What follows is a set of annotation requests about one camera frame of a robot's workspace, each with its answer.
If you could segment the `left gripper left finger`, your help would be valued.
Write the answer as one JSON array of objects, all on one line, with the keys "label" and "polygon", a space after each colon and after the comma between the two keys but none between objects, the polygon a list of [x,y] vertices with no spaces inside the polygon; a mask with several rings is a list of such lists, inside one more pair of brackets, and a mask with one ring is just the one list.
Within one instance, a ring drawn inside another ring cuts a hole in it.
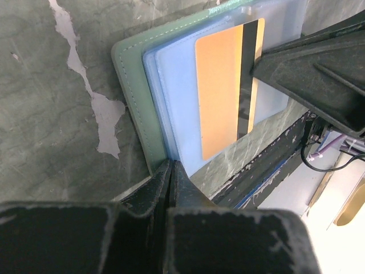
[{"label": "left gripper left finger", "polygon": [[172,162],[119,202],[1,204],[2,273],[161,273]]}]

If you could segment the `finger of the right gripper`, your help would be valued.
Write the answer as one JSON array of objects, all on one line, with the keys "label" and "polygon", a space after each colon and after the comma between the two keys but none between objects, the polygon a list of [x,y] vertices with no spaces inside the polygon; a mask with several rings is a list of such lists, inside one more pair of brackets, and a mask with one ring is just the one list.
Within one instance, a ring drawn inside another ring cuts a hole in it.
[{"label": "finger of the right gripper", "polygon": [[252,75],[364,138],[364,31],[260,57]]},{"label": "finger of the right gripper", "polygon": [[268,49],[262,53],[262,57],[267,56],[268,54],[292,50],[301,46],[307,46],[317,42],[327,41],[329,39],[334,39],[347,34],[362,31],[364,30],[364,14],[365,11],[361,11],[323,30],[317,31],[310,35],[302,36],[299,39]]}]

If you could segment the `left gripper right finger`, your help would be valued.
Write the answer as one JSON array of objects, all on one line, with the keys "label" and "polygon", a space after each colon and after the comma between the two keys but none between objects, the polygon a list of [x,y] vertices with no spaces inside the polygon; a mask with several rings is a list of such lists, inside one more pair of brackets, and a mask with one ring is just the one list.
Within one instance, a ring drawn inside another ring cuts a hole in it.
[{"label": "left gripper right finger", "polygon": [[319,273],[304,223],[282,209],[210,201],[176,161],[167,212],[166,273]]}]

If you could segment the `green card holder wallet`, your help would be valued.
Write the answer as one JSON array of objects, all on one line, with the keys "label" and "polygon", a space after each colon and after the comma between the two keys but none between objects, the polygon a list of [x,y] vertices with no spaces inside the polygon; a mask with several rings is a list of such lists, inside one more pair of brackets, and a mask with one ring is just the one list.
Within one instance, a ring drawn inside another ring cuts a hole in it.
[{"label": "green card holder wallet", "polygon": [[263,48],[299,38],[306,1],[228,1],[116,43],[111,57],[147,166],[180,161],[193,175],[202,157],[196,40],[264,19]]}]

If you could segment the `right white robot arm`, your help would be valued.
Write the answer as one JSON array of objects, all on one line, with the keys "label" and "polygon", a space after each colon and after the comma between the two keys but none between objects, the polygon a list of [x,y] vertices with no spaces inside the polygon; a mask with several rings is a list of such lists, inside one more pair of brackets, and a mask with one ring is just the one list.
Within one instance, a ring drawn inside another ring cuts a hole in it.
[{"label": "right white robot arm", "polygon": [[263,53],[252,76],[316,116],[302,139],[308,168],[329,148],[364,141],[364,11]]}]

